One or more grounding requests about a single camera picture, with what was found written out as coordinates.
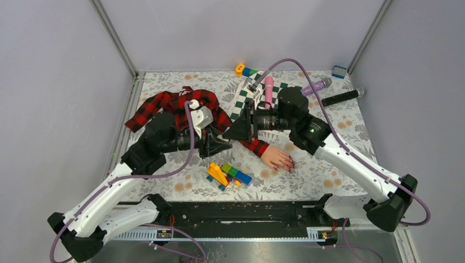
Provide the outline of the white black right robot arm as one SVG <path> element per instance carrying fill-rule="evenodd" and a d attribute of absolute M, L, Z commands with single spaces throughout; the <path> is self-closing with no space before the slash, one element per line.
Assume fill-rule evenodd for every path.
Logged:
<path fill-rule="evenodd" d="M 314 211 L 320 225 L 327 226 L 335 219 L 362 219 L 393 232 L 401 223 L 412 203 L 417 179 L 410 174 L 392 173 L 348 145 L 329 124 L 309 113 L 308 99 L 300 89 L 282 89 L 276 109 L 256 109 L 252 101 L 246 102 L 223 137 L 253 141 L 260 130 L 287 130 L 295 146 L 335 166 L 366 191 L 363 196 L 325 194 Z"/>

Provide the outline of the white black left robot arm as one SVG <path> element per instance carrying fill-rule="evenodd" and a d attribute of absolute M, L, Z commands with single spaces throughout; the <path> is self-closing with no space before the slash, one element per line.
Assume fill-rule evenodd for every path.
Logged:
<path fill-rule="evenodd" d="M 170 112 L 156 114 L 98 188 L 72 210 L 55 212 L 48 218 L 57 235 L 55 241 L 63 244 L 73 260 L 91 259 L 109 240 L 138 226 L 168 222 L 169 204 L 158 194 L 112 213 L 130 190 L 156 177 L 156 171 L 166 164 L 166 153 L 187 151 L 192 156 L 198 152 L 201 158 L 206 158 L 231 148 L 211 126 L 212 115 L 208 108 L 194 111 L 185 130 L 178 129 L 175 120 Z"/>

